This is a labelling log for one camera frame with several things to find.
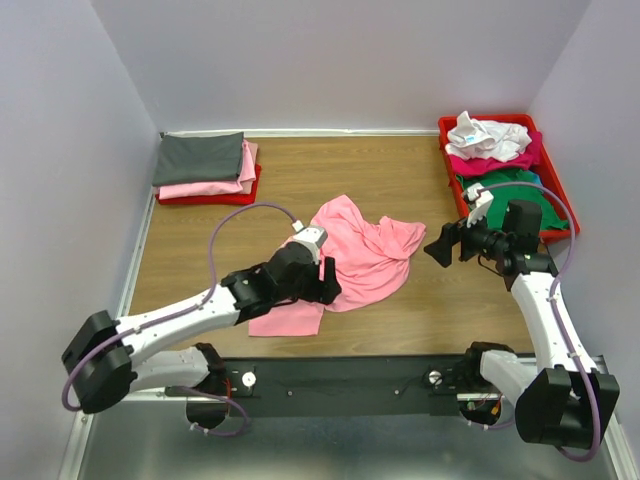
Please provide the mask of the light pink t shirt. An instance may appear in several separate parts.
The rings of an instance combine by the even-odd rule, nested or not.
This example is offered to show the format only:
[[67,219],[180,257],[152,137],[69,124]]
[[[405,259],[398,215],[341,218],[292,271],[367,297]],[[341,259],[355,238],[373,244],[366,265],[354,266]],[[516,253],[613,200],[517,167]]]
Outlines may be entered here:
[[346,195],[322,205],[311,223],[328,233],[321,257],[335,259],[342,292],[327,306],[300,300],[277,307],[249,322],[251,337],[314,336],[325,312],[348,312],[386,299],[407,281],[411,256],[426,235],[421,222],[383,216],[370,223]]

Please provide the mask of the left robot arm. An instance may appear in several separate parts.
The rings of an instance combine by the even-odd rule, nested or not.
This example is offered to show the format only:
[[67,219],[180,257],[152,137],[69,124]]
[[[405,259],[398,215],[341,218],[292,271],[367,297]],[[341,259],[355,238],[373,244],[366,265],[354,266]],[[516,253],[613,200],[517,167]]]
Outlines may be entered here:
[[102,412],[142,379],[141,366],[169,347],[202,333],[262,317],[299,300],[328,305],[341,293],[332,257],[313,258],[289,242],[267,262],[228,274],[210,289],[143,314],[90,315],[61,356],[68,378],[62,403],[69,411]]

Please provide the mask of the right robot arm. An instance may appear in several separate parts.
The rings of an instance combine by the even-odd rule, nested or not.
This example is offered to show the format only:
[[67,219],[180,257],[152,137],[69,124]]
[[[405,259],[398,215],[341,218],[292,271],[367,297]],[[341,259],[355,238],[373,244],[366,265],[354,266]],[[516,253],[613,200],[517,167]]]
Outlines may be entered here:
[[492,386],[514,408],[520,438],[550,445],[571,456],[582,449],[593,456],[600,446],[620,395],[616,378],[598,370],[577,335],[553,259],[538,250],[540,205],[508,202],[503,225],[492,229],[487,214],[492,195],[469,195],[467,217],[445,224],[425,252],[443,267],[453,248],[468,261],[490,260],[525,320],[534,347],[536,370],[528,372],[506,345],[475,342],[444,381],[460,387]]

